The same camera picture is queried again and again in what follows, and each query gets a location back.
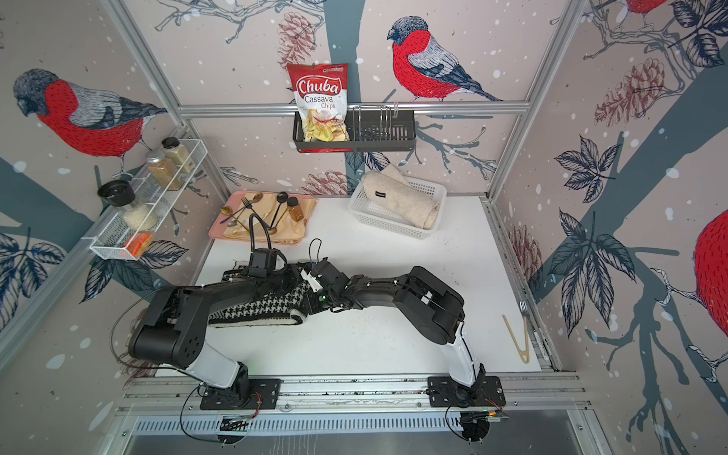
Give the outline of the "black white patterned scarf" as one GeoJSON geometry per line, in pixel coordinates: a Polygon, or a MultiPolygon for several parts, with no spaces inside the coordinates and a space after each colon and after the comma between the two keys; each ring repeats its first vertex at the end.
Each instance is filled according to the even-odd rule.
{"type": "Polygon", "coordinates": [[[233,328],[250,326],[293,326],[314,314],[311,287],[297,265],[288,265],[273,276],[274,287],[251,303],[239,303],[210,314],[208,326],[233,328]]]}

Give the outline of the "white plastic basket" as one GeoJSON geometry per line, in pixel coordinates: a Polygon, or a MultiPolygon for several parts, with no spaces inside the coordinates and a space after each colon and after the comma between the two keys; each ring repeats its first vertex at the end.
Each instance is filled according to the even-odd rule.
{"type": "Polygon", "coordinates": [[[362,183],[358,184],[358,187],[356,187],[351,195],[349,201],[350,212],[352,212],[359,223],[364,225],[384,229],[385,231],[402,234],[418,240],[427,238],[436,231],[442,219],[447,199],[447,189],[441,184],[428,182],[419,178],[407,177],[407,180],[415,191],[419,191],[423,195],[428,195],[438,204],[438,214],[430,229],[419,229],[411,225],[405,218],[377,205],[375,201],[367,197],[362,183]]]}

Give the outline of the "beige knitted scarf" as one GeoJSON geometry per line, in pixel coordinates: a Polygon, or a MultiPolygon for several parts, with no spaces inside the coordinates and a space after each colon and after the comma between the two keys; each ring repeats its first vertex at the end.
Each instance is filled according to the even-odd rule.
{"type": "Polygon", "coordinates": [[[361,183],[367,197],[377,205],[406,219],[419,229],[431,229],[439,203],[430,195],[420,193],[390,164],[382,171],[364,174],[361,183]]]}

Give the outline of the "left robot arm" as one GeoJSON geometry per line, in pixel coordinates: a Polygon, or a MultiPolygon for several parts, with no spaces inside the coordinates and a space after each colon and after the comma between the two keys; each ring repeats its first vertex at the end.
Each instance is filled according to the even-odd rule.
{"type": "Polygon", "coordinates": [[[247,265],[206,286],[166,287],[153,297],[132,335],[131,358],[169,366],[216,389],[231,389],[242,364],[206,341],[210,316],[229,309],[255,310],[266,299],[297,303],[303,279],[280,250],[259,248],[247,265]]]}

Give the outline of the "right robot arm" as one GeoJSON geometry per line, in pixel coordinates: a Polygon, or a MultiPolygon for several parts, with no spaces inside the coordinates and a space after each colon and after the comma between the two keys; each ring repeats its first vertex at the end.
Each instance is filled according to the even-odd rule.
{"type": "Polygon", "coordinates": [[[449,366],[449,382],[457,394],[473,397],[485,368],[466,343],[464,299],[424,267],[394,278],[348,277],[327,259],[301,263],[301,278],[310,287],[314,314],[370,307],[397,309],[430,342],[440,346],[449,366]]]}

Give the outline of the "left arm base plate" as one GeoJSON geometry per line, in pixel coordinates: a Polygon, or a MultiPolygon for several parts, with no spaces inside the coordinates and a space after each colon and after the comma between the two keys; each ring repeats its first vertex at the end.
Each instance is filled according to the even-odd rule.
{"type": "Polygon", "coordinates": [[[268,411],[277,406],[282,379],[243,378],[231,388],[206,387],[202,392],[200,409],[203,411],[268,411]]]}

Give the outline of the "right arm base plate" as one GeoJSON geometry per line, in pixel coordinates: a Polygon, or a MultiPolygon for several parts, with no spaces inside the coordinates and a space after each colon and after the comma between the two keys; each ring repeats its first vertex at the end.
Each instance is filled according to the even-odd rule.
{"type": "Polygon", "coordinates": [[[502,408],[506,405],[502,381],[498,377],[477,379],[472,387],[455,382],[450,377],[429,377],[426,394],[430,407],[453,408],[502,408]]]}

